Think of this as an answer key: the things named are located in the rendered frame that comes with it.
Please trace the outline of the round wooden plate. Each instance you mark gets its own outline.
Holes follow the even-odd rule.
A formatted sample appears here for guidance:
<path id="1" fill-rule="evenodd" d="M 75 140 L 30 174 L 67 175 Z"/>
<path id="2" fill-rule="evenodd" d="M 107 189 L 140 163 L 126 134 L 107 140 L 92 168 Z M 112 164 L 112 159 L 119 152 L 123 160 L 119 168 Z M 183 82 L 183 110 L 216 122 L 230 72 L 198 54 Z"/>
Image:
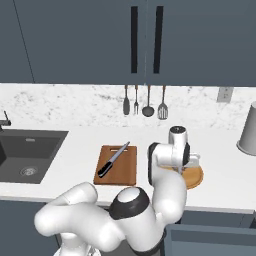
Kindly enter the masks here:
<path id="1" fill-rule="evenodd" d="M 161 175 L 171 187 L 179 189 L 193 189 L 203 181 L 201 167 L 167 167 L 161 169 Z"/>

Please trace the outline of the brown wooden cutting board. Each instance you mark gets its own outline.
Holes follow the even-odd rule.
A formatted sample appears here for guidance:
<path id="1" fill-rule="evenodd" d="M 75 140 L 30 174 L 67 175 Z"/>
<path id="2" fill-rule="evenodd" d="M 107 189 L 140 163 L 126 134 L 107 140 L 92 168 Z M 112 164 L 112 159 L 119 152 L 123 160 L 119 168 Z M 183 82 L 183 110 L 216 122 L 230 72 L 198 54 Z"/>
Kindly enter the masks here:
<path id="1" fill-rule="evenodd" d="M 121 148 L 121 146 L 103 145 L 94 175 L 95 185 L 134 186 L 137 173 L 137 147 L 128 146 L 113 163 L 108 173 L 100 178 L 98 171 Z"/>

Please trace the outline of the grey wall socket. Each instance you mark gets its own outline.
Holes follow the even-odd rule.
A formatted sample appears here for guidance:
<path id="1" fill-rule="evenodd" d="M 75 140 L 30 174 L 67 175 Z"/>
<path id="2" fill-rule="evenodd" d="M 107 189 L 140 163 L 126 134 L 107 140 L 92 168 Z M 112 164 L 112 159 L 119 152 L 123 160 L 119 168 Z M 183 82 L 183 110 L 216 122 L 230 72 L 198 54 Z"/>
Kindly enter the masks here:
<path id="1" fill-rule="evenodd" d="M 218 103 L 229 103 L 233 94 L 233 87 L 220 87 L 217 96 Z"/>

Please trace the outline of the black-handled silver knife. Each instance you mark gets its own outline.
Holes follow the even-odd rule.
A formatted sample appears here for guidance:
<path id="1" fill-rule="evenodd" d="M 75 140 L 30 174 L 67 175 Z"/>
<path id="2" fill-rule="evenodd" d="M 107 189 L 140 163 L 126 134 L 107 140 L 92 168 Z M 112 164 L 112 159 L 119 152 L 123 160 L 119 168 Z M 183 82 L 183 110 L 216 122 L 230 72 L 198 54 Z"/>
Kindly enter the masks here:
<path id="1" fill-rule="evenodd" d="M 128 147 L 130 142 L 124 144 L 107 162 L 106 164 L 98 171 L 98 176 L 103 178 L 107 172 L 112 168 L 113 163 L 117 160 L 117 158 L 123 153 L 123 151 Z"/>

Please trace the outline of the hanging grey fork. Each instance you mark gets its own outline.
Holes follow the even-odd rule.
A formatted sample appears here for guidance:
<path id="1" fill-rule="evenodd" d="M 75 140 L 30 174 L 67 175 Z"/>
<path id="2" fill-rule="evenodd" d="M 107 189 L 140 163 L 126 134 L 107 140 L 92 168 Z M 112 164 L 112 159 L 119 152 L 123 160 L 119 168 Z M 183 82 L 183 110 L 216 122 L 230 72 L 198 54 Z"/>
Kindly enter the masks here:
<path id="1" fill-rule="evenodd" d="M 138 114 L 139 103 L 138 103 L 138 85 L 135 85 L 135 102 L 134 102 L 134 114 Z"/>

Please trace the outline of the blue-grey open drawer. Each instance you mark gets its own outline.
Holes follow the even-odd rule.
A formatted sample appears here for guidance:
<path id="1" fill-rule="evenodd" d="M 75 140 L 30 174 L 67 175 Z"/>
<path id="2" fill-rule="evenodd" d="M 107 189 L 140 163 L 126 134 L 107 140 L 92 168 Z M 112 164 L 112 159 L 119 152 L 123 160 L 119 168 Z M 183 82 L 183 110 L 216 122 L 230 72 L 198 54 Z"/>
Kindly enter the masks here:
<path id="1" fill-rule="evenodd" d="M 168 225 L 165 256 L 256 256 L 256 229 Z"/>

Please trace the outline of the hanging grey slotted spatula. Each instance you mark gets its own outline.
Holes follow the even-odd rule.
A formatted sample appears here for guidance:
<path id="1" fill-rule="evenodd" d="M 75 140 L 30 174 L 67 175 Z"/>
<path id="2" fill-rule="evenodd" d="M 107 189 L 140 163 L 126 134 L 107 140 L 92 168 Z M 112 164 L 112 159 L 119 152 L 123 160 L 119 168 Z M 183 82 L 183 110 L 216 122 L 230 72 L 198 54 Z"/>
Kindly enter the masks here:
<path id="1" fill-rule="evenodd" d="M 162 102 L 158 106 L 158 118 L 160 120 L 166 120 L 168 118 L 168 106 L 164 102 L 164 100 L 165 100 L 165 90 L 166 90 L 166 86 L 163 86 L 163 89 L 162 89 Z"/>

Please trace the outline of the dark blue-grey cupboard door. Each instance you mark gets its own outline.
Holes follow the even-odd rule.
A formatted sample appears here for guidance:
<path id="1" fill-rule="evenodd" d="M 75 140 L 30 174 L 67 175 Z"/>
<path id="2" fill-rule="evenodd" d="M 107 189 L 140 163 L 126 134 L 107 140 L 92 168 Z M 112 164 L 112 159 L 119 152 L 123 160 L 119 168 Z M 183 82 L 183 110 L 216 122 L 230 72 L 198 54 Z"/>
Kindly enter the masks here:
<path id="1" fill-rule="evenodd" d="M 159 74 L 156 8 L 163 6 Z M 146 82 L 256 87 L 256 0 L 148 0 Z"/>
<path id="2" fill-rule="evenodd" d="M 34 81 L 142 84 L 146 0 L 14 0 Z M 131 7 L 138 7 L 138 65 L 131 73 Z"/>
<path id="3" fill-rule="evenodd" d="M 33 83 L 13 0 L 0 0 L 0 83 Z"/>

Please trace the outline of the black tap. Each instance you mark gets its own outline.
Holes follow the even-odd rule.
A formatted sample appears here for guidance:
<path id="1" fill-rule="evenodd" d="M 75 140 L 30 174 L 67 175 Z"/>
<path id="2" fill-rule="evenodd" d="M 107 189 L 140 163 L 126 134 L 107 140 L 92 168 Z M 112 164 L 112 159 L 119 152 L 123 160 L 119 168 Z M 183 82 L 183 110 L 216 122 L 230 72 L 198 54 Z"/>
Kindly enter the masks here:
<path id="1" fill-rule="evenodd" d="M 11 126 L 11 120 L 8 118 L 7 112 L 4 111 L 5 119 L 0 120 L 0 132 L 3 132 L 3 126 Z"/>

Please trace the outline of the pale grey tapered container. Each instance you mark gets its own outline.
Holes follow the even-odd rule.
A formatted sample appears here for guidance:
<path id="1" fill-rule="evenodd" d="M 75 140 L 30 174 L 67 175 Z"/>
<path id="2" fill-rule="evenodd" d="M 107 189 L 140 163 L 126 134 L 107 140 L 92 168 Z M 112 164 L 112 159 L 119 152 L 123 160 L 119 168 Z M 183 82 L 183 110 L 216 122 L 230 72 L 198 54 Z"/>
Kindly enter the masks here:
<path id="1" fill-rule="evenodd" d="M 251 103 L 237 148 L 247 155 L 256 156 L 256 101 Z"/>

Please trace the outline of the blue-grey base cupboard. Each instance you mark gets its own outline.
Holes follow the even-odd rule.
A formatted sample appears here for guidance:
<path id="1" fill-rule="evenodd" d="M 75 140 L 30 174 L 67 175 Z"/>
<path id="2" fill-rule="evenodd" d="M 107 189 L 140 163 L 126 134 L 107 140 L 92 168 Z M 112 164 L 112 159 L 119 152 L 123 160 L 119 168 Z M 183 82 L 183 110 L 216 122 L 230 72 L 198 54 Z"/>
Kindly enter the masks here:
<path id="1" fill-rule="evenodd" d="M 0 200 L 0 256 L 53 256 L 55 236 L 44 237 L 34 226 L 41 202 Z"/>

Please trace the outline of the dark grey sink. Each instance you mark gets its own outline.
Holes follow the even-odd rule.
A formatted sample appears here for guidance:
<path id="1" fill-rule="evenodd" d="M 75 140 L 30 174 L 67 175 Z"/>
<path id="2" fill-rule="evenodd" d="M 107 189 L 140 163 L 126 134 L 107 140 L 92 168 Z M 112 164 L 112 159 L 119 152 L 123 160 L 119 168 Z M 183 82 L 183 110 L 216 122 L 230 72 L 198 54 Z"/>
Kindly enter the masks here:
<path id="1" fill-rule="evenodd" d="M 0 182 L 40 184 L 67 131 L 9 129 L 0 132 Z"/>

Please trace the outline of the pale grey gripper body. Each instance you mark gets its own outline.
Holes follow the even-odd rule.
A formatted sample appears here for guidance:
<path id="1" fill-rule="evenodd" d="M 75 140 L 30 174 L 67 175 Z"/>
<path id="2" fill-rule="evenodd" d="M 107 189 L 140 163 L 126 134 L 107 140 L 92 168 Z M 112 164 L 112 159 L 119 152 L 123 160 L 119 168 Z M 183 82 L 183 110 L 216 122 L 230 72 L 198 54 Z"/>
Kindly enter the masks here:
<path id="1" fill-rule="evenodd" d="M 189 160 L 189 166 L 190 167 L 198 167 L 200 158 L 201 158 L 201 156 L 199 154 L 191 153 L 190 160 Z"/>

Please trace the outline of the hanging grey ladle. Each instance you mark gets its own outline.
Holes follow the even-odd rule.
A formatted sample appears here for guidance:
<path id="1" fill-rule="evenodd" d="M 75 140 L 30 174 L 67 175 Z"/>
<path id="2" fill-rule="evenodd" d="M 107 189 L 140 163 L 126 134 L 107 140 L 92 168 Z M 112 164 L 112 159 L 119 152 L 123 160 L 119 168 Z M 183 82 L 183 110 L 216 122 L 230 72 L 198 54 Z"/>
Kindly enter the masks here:
<path id="1" fill-rule="evenodd" d="M 147 96 L 147 105 L 142 108 L 142 114 L 145 117 L 151 117 L 154 114 L 154 108 L 150 106 L 150 96 Z"/>

